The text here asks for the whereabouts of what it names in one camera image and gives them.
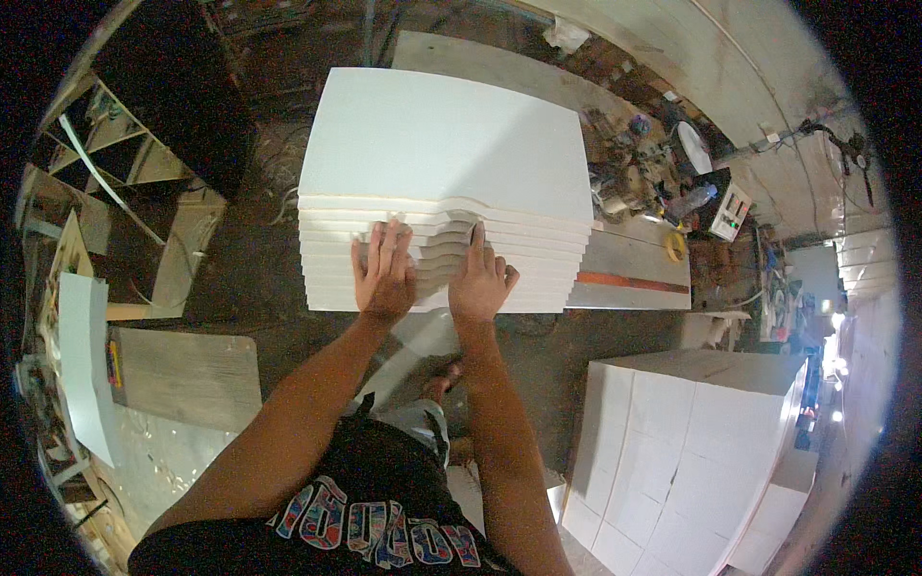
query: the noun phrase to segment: person's foot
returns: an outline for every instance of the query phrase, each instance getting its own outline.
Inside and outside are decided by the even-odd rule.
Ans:
[[[455,386],[461,377],[461,362],[452,362],[445,370],[446,375],[434,376],[422,387],[420,400],[432,400],[435,404],[442,405],[442,397]]]

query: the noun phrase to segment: plastic bottle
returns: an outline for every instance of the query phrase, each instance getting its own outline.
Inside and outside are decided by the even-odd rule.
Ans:
[[[673,226],[678,226],[685,215],[704,206],[716,196],[717,188],[713,184],[698,186],[682,196],[682,198],[670,201],[663,217]]]

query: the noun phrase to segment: control panel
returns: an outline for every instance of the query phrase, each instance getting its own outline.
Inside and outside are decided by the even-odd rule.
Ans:
[[[732,242],[737,238],[739,227],[746,219],[750,206],[752,199],[731,182],[720,201],[720,207],[709,231],[718,238]]]

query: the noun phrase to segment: roll of tape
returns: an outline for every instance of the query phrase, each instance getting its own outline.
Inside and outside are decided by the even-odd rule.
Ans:
[[[670,232],[666,236],[666,254],[672,262],[685,260],[685,236],[678,232]]]

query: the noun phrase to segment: stack of foam boards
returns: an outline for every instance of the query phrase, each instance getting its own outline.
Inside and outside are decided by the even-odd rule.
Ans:
[[[775,522],[752,519],[776,505],[806,374],[803,357],[717,350],[590,362],[563,526],[615,576],[763,566],[747,536]]]
[[[304,156],[298,198],[308,305],[356,310],[353,238],[396,217],[413,229],[419,299],[447,282],[482,221],[521,274],[501,312],[560,312],[593,215],[575,112],[459,78],[334,68]]]

